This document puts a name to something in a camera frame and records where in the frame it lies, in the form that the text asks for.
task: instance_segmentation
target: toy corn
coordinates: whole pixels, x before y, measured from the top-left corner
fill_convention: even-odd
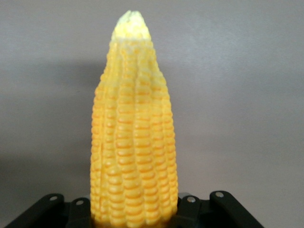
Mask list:
[[[175,134],[166,80],[141,14],[117,22],[92,114],[96,228],[163,227],[177,210]]]

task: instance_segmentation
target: gray background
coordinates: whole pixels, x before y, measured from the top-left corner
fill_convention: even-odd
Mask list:
[[[89,193],[94,89],[139,10],[173,107],[179,190],[304,227],[304,1],[0,1],[0,226]]]

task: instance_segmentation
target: gray wall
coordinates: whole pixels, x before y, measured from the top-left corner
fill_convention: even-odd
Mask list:
[[[304,1],[0,2],[0,226],[89,193],[94,89],[139,10],[171,94],[179,190],[304,227]]]

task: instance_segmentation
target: corn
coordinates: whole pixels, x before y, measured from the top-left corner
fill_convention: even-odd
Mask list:
[[[92,114],[94,226],[163,227],[177,210],[175,134],[166,80],[141,14],[112,33]]]

